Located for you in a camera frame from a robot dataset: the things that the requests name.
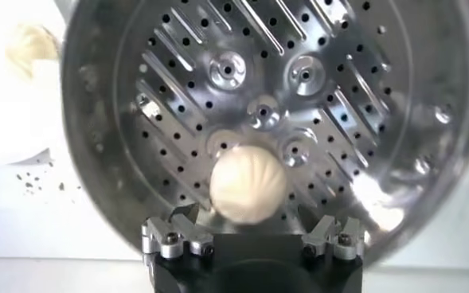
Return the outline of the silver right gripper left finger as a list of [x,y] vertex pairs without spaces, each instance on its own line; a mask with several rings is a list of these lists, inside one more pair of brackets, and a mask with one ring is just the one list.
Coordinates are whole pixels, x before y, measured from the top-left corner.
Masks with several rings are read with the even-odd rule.
[[214,254],[213,235],[197,225],[198,204],[177,207],[168,218],[149,217],[141,225],[144,260],[160,256],[176,260],[186,253],[210,257]]

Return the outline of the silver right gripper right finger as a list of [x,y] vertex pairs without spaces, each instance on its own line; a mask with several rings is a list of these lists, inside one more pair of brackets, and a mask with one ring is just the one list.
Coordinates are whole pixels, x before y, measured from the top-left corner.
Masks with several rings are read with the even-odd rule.
[[315,259],[329,250],[337,260],[351,261],[364,255],[364,232],[358,219],[348,217],[345,224],[324,216],[311,232],[301,236],[303,254]]

